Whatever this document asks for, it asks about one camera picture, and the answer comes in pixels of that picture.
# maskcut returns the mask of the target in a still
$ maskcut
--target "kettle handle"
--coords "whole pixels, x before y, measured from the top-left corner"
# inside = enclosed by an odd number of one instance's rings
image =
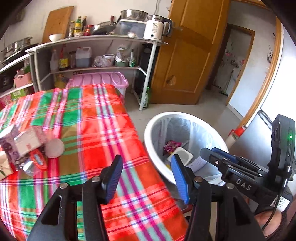
[[[163,22],[167,22],[169,23],[169,25],[168,25],[168,32],[163,34],[162,36],[168,36],[172,31],[173,22],[169,18],[164,18]]]

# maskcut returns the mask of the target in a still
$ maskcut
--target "plaid tablecloth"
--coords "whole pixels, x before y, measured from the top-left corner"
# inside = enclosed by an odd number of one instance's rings
[[[0,217],[17,240],[25,240],[62,182],[86,182],[116,154],[124,165],[116,194],[102,206],[112,240],[182,240],[187,223],[147,157],[133,123],[112,85],[53,89],[20,98],[0,112],[0,128],[15,123],[52,130],[64,154],[31,178],[15,172],[0,181]],[[79,239],[84,240],[78,203]]]

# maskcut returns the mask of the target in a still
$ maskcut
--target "white bucket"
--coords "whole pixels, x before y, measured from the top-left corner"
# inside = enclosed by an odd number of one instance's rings
[[[144,133],[144,144],[148,155],[158,171],[171,183],[176,184],[173,172],[164,164],[163,146],[169,140],[188,143],[183,147],[198,158],[204,147],[217,147],[229,152],[219,133],[203,120],[186,113],[164,112],[154,116],[147,124]],[[221,182],[222,174],[210,163],[198,170],[195,175],[205,178],[211,184]]]

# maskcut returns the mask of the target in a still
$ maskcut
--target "green box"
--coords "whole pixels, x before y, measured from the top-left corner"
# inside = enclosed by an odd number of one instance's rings
[[[23,97],[23,96],[26,96],[29,94],[29,91],[27,88],[25,89],[22,89],[22,90],[17,90],[15,92],[12,92],[11,93],[11,98],[12,98],[12,101],[15,101],[17,99],[19,99],[20,97]]]

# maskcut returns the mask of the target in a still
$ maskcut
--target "door panel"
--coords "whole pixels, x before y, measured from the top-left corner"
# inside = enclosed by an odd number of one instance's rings
[[[152,103],[196,104],[219,51],[229,1],[173,1],[174,29],[157,58]]]

